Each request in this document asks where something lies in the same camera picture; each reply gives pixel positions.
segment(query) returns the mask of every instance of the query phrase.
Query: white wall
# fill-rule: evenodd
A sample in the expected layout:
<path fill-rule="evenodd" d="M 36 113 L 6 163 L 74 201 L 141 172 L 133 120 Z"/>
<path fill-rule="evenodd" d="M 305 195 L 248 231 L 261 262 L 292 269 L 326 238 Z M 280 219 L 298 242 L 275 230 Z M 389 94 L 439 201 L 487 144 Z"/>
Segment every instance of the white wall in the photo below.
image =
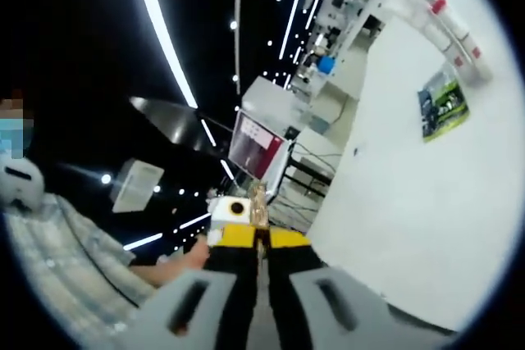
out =
<path fill-rule="evenodd" d="M 525 100 L 486 0 L 449 1 L 494 79 L 465 87 L 470 117 L 424 143 L 417 91 L 444 59 L 402 21 L 388 22 L 369 50 L 352 134 L 308 235 L 322 258 L 388 302 L 461 330 L 497 284 L 522 229 Z"/>

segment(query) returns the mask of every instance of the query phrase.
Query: gray floor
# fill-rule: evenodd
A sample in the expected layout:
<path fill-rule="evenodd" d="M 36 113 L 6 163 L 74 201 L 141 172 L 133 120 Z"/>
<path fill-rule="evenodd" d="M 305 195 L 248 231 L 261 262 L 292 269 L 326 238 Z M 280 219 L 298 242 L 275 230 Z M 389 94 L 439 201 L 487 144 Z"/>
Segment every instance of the gray floor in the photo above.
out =
<path fill-rule="evenodd" d="M 268 292 L 267 261 L 262 261 L 262 274 L 258 279 L 257 305 L 253 312 L 252 325 L 248 335 L 247 350 L 281 350 L 276 322 L 273 320 Z"/>

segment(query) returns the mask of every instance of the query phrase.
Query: screen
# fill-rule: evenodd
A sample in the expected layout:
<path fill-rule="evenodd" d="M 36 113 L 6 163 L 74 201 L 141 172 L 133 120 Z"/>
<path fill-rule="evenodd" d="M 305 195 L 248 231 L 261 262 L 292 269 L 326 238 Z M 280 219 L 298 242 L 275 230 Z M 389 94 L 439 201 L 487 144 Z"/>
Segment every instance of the screen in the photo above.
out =
<path fill-rule="evenodd" d="M 284 139 L 252 116 L 239 111 L 228 158 L 249 175 L 260 180 Z"/>

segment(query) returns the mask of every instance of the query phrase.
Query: poster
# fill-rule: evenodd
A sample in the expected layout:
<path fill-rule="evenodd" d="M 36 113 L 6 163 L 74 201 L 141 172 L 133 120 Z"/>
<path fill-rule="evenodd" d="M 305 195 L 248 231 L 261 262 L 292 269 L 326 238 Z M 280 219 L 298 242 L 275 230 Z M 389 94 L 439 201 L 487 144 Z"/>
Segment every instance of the poster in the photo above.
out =
<path fill-rule="evenodd" d="M 418 92 L 425 142 L 461 125 L 468 118 L 468 106 L 454 68 L 445 65 Z"/>

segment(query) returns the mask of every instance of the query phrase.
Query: blue object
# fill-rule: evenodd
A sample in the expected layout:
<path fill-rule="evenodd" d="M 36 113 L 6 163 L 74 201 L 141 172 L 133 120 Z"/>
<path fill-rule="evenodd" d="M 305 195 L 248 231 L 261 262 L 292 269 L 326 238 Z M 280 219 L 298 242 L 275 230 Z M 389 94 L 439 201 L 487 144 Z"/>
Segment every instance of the blue object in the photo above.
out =
<path fill-rule="evenodd" d="M 324 74 L 330 74 L 335 64 L 336 60 L 333 57 L 322 57 L 317 68 Z"/>
<path fill-rule="evenodd" d="M 0 153 L 11 152 L 13 158 L 24 157 L 33 128 L 24 126 L 23 119 L 0 119 Z"/>

